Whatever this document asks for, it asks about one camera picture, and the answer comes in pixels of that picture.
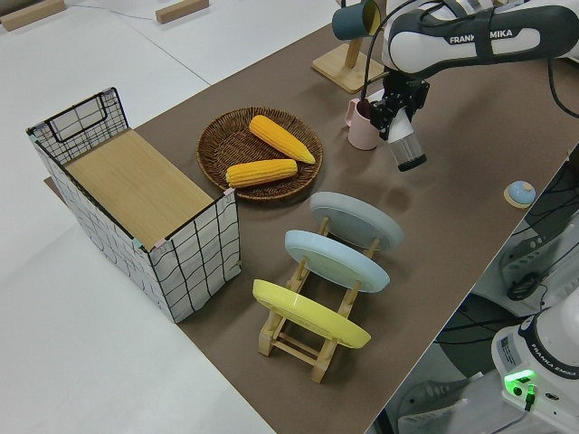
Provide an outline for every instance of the corn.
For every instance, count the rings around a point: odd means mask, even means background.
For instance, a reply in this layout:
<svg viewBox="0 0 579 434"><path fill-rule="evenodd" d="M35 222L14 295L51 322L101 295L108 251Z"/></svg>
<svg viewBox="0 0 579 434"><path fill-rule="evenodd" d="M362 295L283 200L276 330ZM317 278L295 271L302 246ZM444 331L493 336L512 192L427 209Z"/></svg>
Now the corn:
<svg viewBox="0 0 579 434"><path fill-rule="evenodd" d="M242 188L288 178L297 172L298 164L295 160L261 160L230 166L225 173L225 180L233 188Z"/></svg>
<svg viewBox="0 0 579 434"><path fill-rule="evenodd" d="M313 165L316 158L308 148L295 138L287 129L262 115L253 117L250 131L268 145L275 147L286 156Z"/></svg>

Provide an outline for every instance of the wooden stand base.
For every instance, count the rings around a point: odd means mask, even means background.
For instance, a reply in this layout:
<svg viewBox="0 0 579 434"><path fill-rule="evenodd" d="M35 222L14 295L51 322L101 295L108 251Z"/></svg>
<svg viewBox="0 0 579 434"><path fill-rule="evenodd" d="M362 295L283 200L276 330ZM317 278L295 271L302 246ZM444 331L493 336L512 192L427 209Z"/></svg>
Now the wooden stand base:
<svg viewBox="0 0 579 434"><path fill-rule="evenodd" d="M357 44L343 43L336 49L318 57L312 62L312 68L334 81L339 87L348 93L356 93L364 86L365 54L356 51L354 64L348 65L348 59L352 59L352 48ZM370 61L368 79L371 80L380 75L384 66L377 61Z"/></svg>
<svg viewBox="0 0 579 434"><path fill-rule="evenodd" d="M326 217L318 231L320 235L327 236L328 224L329 218ZM378 248L379 242L380 240L376 239L374 244L364 252L368 258L372 258L375 250ZM308 275L309 270L306 268L306 262L305 260L302 260L292 274L291 278L288 280L285 288L299 294L304 284L306 283ZM349 317L360 287L361 284L357 283L353 288L346 291L346 294L342 299L342 303L340 304L340 307L337 311L341 316L345 318ZM286 353L299 358L301 361L310 364L312 366L312 370L309 378L313 382L320 383L327 371L327 368L329 367L330 362L332 361L334 352L336 351L337 340L326 339L322 345L322 348L318 351L283 333L282 330L285 323L286 318L284 316L270 311L270 315L268 316L268 319L265 321L265 324L260 331L260 353L269 356L273 350L273 347L277 347L280 350L283 350Z"/></svg>

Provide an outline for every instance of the mug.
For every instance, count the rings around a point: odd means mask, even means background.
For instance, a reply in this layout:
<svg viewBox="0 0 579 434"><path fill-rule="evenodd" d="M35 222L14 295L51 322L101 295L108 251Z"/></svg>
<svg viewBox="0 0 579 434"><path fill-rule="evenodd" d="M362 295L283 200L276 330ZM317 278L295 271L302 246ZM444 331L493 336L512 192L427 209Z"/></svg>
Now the mug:
<svg viewBox="0 0 579 434"><path fill-rule="evenodd" d="M350 127L347 133L347 140L350 144L358 149L368 151L378 146L380 135L370 123L369 114L364 112L364 105L368 105L367 101L361 101L360 98L351 99L344 120L346 125Z"/></svg>
<svg viewBox="0 0 579 434"><path fill-rule="evenodd" d="M334 12L332 17L332 30L340 41L372 36L380 26L380 8L374 0L362 0L362 2L342 7Z"/></svg>

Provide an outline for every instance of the round woven basket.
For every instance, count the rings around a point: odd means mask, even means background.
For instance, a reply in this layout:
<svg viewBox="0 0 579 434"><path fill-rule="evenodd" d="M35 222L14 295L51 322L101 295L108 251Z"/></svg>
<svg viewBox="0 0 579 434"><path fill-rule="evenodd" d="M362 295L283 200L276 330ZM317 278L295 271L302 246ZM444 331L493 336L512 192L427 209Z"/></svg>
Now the round woven basket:
<svg viewBox="0 0 579 434"><path fill-rule="evenodd" d="M199 138L197 161L204 174L222 190L229 188L225 172L231 165L257 160L288 158L257 138L249 130L250 121L263 115L287 129L309 149L316 163L298 161L298 172L291 178L237 189L238 197L253 201L288 198L308 187L322 164L322 144L316 133L303 121L283 110L264 107L240 108L215 119Z"/></svg>

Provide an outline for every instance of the wooden mug stand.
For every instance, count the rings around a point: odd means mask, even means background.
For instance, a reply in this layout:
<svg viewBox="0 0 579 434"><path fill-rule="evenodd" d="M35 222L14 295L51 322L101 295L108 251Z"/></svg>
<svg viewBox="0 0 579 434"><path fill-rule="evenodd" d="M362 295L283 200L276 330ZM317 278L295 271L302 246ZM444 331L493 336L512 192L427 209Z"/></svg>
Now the wooden mug stand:
<svg viewBox="0 0 579 434"><path fill-rule="evenodd" d="M348 93L356 93L364 87L366 55L360 52L362 38L343 43L331 52L312 62L312 68L334 81ZM384 66L370 60L368 79L382 74Z"/></svg>

